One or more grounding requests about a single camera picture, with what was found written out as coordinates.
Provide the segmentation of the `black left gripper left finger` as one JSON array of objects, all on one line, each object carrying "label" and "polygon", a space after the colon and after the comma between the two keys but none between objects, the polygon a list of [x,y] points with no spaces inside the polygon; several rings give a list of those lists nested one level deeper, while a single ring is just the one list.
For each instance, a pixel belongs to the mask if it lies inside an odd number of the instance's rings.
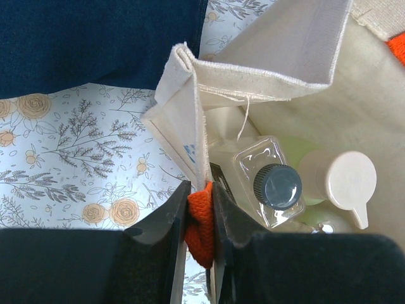
[{"label": "black left gripper left finger", "polygon": [[190,191],[122,231],[2,229],[1,302],[180,303]]}]

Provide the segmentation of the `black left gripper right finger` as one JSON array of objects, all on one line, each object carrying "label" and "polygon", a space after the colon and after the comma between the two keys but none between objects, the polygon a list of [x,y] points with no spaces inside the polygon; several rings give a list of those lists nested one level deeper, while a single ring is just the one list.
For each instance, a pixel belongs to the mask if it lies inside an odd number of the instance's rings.
[{"label": "black left gripper right finger", "polygon": [[404,253],[377,234],[275,233],[213,184],[218,303],[403,303]]}]

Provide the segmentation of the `square glass perfume bottle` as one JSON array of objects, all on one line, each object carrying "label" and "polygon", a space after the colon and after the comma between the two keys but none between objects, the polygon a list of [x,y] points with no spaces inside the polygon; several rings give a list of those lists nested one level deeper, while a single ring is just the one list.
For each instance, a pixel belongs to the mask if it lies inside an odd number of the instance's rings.
[{"label": "square glass perfume bottle", "polygon": [[305,209],[301,178],[274,136],[214,142],[209,164],[213,179],[236,205],[269,230]]}]

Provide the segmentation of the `green lotion pump bottle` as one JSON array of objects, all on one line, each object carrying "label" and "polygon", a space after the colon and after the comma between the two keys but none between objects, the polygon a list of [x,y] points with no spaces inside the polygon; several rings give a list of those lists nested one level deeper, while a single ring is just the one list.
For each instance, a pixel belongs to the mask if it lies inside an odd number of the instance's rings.
[{"label": "green lotion pump bottle", "polygon": [[289,165],[302,180],[305,211],[293,226],[327,234],[367,229],[367,204],[377,186],[370,158],[359,151],[330,151],[297,137],[279,140]]}]

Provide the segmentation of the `beige canvas tote bag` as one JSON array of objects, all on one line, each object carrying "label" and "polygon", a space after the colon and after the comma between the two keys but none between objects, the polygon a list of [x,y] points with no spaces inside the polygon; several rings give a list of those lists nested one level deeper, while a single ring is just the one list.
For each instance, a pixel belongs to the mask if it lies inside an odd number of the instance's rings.
[{"label": "beige canvas tote bag", "polygon": [[142,121],[197,190],[219,140],[362,152],[377,186],[353,231],[404,245],[403,1],[277,1],[213,61],[174,45],[154,98]]}]

